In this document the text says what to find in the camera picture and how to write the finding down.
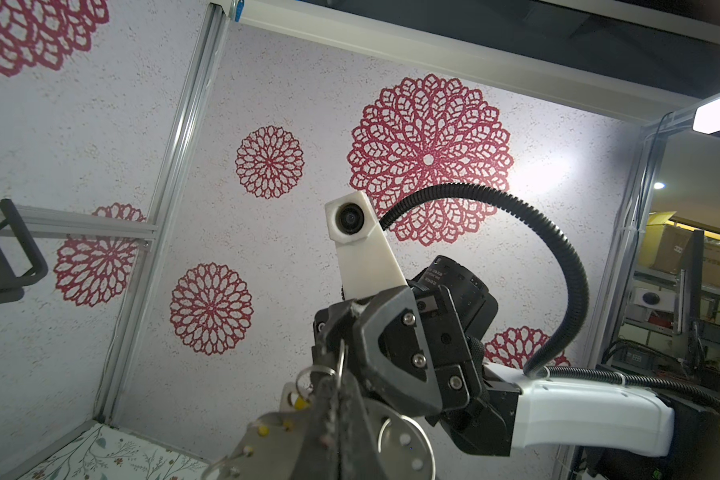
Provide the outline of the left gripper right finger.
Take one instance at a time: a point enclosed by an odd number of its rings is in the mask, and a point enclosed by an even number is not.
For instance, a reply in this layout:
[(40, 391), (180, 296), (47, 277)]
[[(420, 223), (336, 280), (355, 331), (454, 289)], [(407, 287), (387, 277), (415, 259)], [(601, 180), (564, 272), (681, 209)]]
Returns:
[(339, 479), (387, 479), (359, 384), (346, 371), (339, 388)]

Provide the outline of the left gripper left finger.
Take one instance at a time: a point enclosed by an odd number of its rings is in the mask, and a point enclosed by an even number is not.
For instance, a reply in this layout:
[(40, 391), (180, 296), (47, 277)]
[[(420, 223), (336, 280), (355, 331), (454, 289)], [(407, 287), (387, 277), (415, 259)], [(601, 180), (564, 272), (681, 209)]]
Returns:
[(287, 479), (338, 479), (338, 405), (337, 382), (324, 377), (311, 407), (285, 416), (299, 438)]

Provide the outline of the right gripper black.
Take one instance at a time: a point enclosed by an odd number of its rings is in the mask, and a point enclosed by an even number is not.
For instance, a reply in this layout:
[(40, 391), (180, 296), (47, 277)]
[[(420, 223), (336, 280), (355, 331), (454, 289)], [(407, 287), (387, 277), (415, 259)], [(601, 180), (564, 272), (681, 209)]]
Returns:
[(481, 344), (464, 333), (445, 287), (395, 287), (315, 314), (316, 364), (347, 352), (361, 393), (399, 414), (441, 425), (476, 456), (512, 450), (519, 388), (483, 371)]

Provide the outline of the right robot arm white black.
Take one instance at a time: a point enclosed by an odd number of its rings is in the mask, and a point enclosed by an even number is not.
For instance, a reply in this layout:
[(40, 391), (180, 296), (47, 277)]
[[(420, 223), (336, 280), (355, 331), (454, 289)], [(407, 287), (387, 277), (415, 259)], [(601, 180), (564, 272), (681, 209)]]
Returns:
[[(385, 232), (414, 207), (442, 198), (480, 201), (530, 227), (560, 265), (564, 318), (521, 369), (487, 362), (478, 336), (496, 312), (470, 272), (436, 260), (404, 277)], [(298, 478), (432, 479), (431, 443), (419, 419), (443, 427), (470, 455), (525, 447), (588, 447), (589, 467), (611, 479), (720, 479), (720, 400), (687, 383), (620, 372), (556, 367), (589, 303), (580, 258), (537, 209), (499, 190), (442, 184), (377, 216), (354, 192), (325, 207), (344, 298), (314, 320), (315, 415)]]

